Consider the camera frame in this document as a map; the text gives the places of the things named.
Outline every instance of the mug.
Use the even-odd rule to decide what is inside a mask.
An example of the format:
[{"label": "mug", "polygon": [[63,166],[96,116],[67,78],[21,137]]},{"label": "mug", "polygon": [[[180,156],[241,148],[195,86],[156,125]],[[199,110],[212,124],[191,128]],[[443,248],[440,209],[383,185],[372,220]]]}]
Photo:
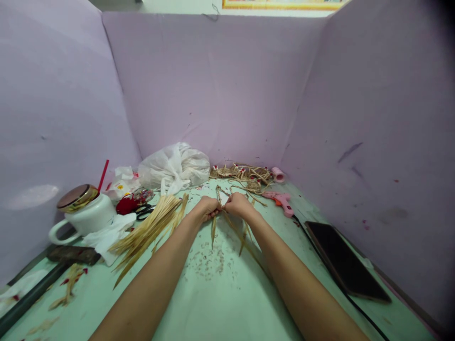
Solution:
[{"label": "mug", "polygon": [[[49,239],[56,245],[68,244],[80,236],[97,232],[112,224],[114,216],[117,215],[110,198],[100,194],[87,206],[74,213],[65,213],[65,219],[55,224],[49,231]],[[65,240],[57,238],[57,231],[67,223],[71,223],[76,233]]]}]

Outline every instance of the pink glue gun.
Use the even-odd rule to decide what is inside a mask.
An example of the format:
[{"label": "pink glue gun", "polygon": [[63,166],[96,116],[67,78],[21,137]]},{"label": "pink glue gun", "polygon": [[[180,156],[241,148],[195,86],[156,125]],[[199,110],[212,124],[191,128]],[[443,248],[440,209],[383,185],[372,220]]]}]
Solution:
[{"label": "pink glue gun", "polygon": [[290,194],[288,193],[278,193],[278,192],[264,192],[263,197],[267,199],[275,200],[277,206],[282,206],[284,210],[284,215],[288,218],[291,218],[294,215],[294,211],[288,203],[288,200],[291,199]]}]

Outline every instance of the purple wall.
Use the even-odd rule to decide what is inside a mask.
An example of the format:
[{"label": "purple wall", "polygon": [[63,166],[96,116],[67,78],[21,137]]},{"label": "purple wall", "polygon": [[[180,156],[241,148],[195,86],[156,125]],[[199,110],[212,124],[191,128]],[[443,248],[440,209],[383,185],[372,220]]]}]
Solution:
[{"label": "purple wall", "polygon": [[455,286],[455,82],[428,1],[352,1],[322,36],[282,168],[448,326]]},{"label": "purple wall", "polygon": [[1,287],[49,244],[62,194],[140,158],[89,2],[2,0],[0,51]]},{"label": "purple wall", "polygon": [[103,13],[141,155],[188,142],[275,166],[326,18]]}]

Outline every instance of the table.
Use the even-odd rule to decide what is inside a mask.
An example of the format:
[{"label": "table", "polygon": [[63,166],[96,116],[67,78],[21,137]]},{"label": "table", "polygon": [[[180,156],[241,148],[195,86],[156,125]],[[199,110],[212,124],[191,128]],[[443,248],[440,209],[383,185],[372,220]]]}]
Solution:
[{"label": "table", "polygon": [[[216,197],[216,186],[229,192],[232,182],[225,179],[210,179],[199,188],[187,190],[188,213],[208,195]],[[303,223],[306,220],[328,223],[317,207],[312,205],[292,184],[274,185],[273,191],[290,193],[290,204]],[[349,303],[331,279],[329,272],[318,258],[303,231],[283,215],[283,210],[272,200],[261,199],[268,207],[256,203],[272,228],[306,264],[319,281],[351,315],[371,340],[382,340],[375,329]],[[151,203],[158,201],[158,195]],[[247,250],[239,257],[240,241],[222,215],[218,216],[216,238],[211,248],[211,223],[204,224],[196,237],[186,261],[179,283],[166,313],[155,333],[157,341],[242,341],[242,340],[302,340],[291,316],[269,278],[253,260]],[[260,255],[255,240],[251,246]],[[64,277],[9,330],[4,340],[81,341],[87,340],[98,327],[123,290],[150,258],[154,244],[144,253],[120,284],[113,290],[118,272],[112,272],[121,257],[108,268],[104,263],[89,267],[74,287],[74,300],[67,307],[48,311],[49,305],[62,297]],[[55,264],[47,259],[35,269],[51,269]],[[390,340],[431,340],[432,337],[416,316],[381,282],[374,270],[370,272],[392,298],[392,303],[383,305],[353,297],[353,300],[384,331]],[[34,327],[45,320],[58,318],[49,329],[28,335]]]}]

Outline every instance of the phone screen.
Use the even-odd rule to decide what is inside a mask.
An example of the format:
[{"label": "phone screen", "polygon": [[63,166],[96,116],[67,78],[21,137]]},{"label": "phone screen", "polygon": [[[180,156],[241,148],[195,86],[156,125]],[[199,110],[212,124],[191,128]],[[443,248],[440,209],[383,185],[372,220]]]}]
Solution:
[{"label": "phone screen", "polygon": [[328,263],[329,271],[354,296],[391,303],[390,297],[376,282],[362,262],[343,241],[334,227],[306,222],[319,253]]}]

